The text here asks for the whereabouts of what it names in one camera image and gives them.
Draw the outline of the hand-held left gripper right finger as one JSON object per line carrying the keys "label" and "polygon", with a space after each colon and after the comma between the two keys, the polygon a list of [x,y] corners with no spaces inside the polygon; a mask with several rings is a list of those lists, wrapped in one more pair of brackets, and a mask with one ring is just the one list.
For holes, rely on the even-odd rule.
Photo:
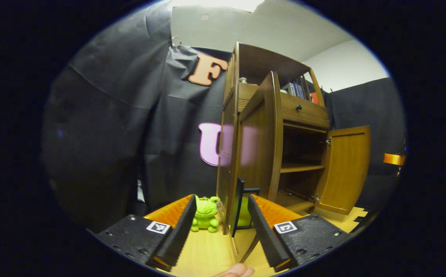
{"label": "hand-held left gripper right finger", "polygon": [[351,239],[318,214],[301,216],[255,194],[249,196],[248,210],[275,272],[307,266]]}

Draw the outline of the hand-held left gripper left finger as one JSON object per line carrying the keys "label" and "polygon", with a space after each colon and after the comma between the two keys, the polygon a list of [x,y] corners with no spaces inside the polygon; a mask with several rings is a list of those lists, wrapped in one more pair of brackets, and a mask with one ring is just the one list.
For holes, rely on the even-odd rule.
{"label": "hand-held left gripper left finger", "polygon": [[130,214],[96,238],[135,263],[170,272],[184,248],[196,212],[190,194],[145,216]]}

